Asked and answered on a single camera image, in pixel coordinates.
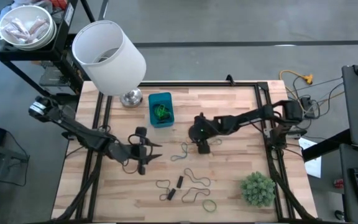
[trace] white lamp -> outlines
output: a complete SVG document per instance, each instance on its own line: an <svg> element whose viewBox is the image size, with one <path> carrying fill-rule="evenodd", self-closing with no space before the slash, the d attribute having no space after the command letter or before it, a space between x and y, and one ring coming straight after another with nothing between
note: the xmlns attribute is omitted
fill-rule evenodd
<svg viewBox="0 0 358 224"><path fill-rule="evenodd" d="M101 93L120 95L125 107L142 102L137 86L146 73L146 61L116 23L98 21L87 25L76 35L72 50Z"/></svg>

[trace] gray floor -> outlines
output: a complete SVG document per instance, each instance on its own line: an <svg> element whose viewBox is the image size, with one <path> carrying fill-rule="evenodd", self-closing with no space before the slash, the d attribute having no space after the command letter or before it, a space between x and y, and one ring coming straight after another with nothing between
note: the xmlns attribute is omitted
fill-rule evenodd
<svg viewBox="0 0 358 224"><path fill-rule="evenodd" d="M10 0L0 0L0 8ZM89 1L95 15L101 0ZM358 40L358 1L353 0L126 0L111 1L106 19L119 23L134 42ZM79 5L72 32L88 20ZM358 46L228 47L142 49L145 80L275 80L284 69L314 75L314 83L341 76L343 65L358 64ZM18 66L38 80L42 71L28 62ZM293 76L285 76L291 85ZM300 91L320 99L341 81ZM302 81L298 87L305 86ZM28 115L37 92L0 63L0 127L9 130L31 155L27 185L4 186L0 223L47 220L56 194L67 146L54 124ZM313 122L308 135L328 138L348 127L344 96L332 100L327 116ZM310 177L318 215L334 220L341 196L332 188L340 177L338 155L323 157L323 178ZM20 182L23 167L10 178Z"/></svg>

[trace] white paper sheet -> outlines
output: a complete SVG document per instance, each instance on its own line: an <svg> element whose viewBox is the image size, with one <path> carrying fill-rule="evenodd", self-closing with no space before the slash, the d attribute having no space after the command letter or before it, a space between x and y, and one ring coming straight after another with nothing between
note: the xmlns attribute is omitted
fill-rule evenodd
<svg viewBox="0 0 358 224"><path fill-rule="evenodd" d="M303 149L307 149L310 146L314 146L315 142L309 141L304 138L299 139L299 145ZM310 160L305 163L306 173L312 175L313 177L321 178L321 156L319 158Z"/></svg>

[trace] butcher block tabletop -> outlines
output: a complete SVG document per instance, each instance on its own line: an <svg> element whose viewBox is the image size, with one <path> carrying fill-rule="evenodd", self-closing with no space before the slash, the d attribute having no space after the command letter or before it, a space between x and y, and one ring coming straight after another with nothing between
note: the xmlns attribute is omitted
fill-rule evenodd
<svg viewBox="0 0 358 224"><path fill-rule="evenodd" d="M268 83L272 103L287 100L282 81L264 81ZM217 136L209 139L210 154L198 154L197 147L188 139L188 129L194 117L203 112L207 119L214 116L239 115L257 109L254 87L251 86L189 86L189 87L140 87L143 93L142 104L133 109L123 108L119 97L113 97L110 109L110 133L127 144L127 138L135 133L138 126L147 128L147 137L154 143L153 154L162 156L145 166L146 174L126 174L117 161L103 157L98 185L98 194L94 210L94 222L274 222L277 221L274 205L270 207L252 207L241 196L240 181L253 172L259 171L269 176L266 152L262 134L252 125L245 126L229 136ZM148 96L153 93L169 92L172 95L175 123L167 128L154 128L149 118ZM92 127L98 90L92 82L83 85L76 120L88 128ZM99 125L103 120L104 97ZM181 144L188 144L185 159L171 161L173 155L184 155ZM289 143L298 144L296 140ZM71 141L67 154L79 148ZM296 146L288 147L300 153ZM61 215L78 193L83 176L86 149L80 149L66 158L57 190L52 218ZM285 167L291 191L306 210L317 216L313 196L305 171L303 159L296 154L284 153ZM137 162L130 161L125 170L132 172ZM190 168L195 177L207 177L211 185L205 187L193 183L184 170ZM176 188L179 176L184 176L180 189ZM170 180L169 188L176 188L172 200L161 201L160 195L166 191L156 186L157 180ZM210 194L198 194L195 202L183 203L182 196L190 187L208 188ZM86 196L84 214L88 211L90 190ZM191 190L184 198L194 199L197 190ZM284 217L287 217L285 196L281 189L280 201ZM202 207L205 199L213 200L217 209L209 213Z"/></svg>

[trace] artificial plant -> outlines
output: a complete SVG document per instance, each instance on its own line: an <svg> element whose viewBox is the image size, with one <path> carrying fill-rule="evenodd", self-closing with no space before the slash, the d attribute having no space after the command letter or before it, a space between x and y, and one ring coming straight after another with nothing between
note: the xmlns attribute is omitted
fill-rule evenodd
<svg viewBox="0 0 358 224"><path fill-rule="evenodd" d="M253 206L270 206L275 198L275 182L262 175L260 172L253 172L241 181L242 196L246 202Z"/></svg>

